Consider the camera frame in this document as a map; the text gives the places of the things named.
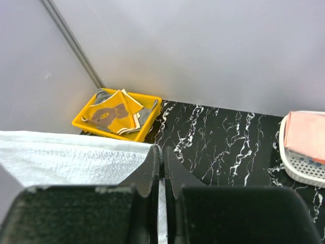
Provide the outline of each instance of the marble tabletop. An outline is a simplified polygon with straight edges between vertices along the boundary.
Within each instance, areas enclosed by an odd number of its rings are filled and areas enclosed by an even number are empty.
[[[289,187],[305,200],[325,237],[325,189],[291,179],[278,148],[282,118],[163,101],[145,142],[174,148],[179,161],[209,186]]]

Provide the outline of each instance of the yellow plastic tray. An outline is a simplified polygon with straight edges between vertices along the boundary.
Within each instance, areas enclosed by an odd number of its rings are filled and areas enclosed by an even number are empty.
[[[112,90],[112,89],[106,89],[104,88],[109,94],[114,94],[117,90]],[[142,129],[138,132],[132,132],[129,134],[122,134],[122,135],[115,135],[112,133],[108,133],[106,131],[101,131],[96,128],[96,126],[89,125],[81,120],[81,115],[84,113],[86,108],[90,105],[92,105],[95,102],[96,95],[94,95],[90,101],[86,104],[86,106],[79,112],[79,114],[74,118],[72,121],[72,125],[81,128],[82,130],[86,132],[91,132],[96,135],[100,136],[105,136],[105,137],[111,137],[115,139],[120,139],[120,140],[128,140],[128,141],[138,141],[138,142],[143,142],[144,138],[148,134],[154,120],[157,118],[157,116],[160,113],[161,110],[161,98],[159,97],[154,97],[154,96],[148,96],[148,95],[143,95],[143,94],[137,94],[137,93],[128,93],[131,97],[133,97],[135,100],[137,100],[139,103],[141,103],[143,106],[146,108],[152,108],[154,101],[157,99],[158,103],[154,107],[153,111],[149,115],[147,121],[145,122],[144,126]]]

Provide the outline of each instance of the yellow garment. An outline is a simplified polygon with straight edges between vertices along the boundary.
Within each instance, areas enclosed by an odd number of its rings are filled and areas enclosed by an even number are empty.
[[[122,134],[140,127],[137,113],[142,108],[125,90],[118,90],[101,103],[90,105],[82,115],[82,120],[107,128],[112,133]]]

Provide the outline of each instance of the gray wall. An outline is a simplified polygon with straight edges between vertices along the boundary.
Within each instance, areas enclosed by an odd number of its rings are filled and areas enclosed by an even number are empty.
[[[325,109],[325,1],[54,1],[108,87],[277,115]]]
[[[95,85],[38,0],[0,0],[0,130],[79,133]]]

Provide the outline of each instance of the pink towel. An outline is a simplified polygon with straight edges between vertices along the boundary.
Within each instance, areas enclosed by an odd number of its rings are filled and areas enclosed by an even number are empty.
[[[290,112],[285,125],[284,146],[325,164],[325,116]]]

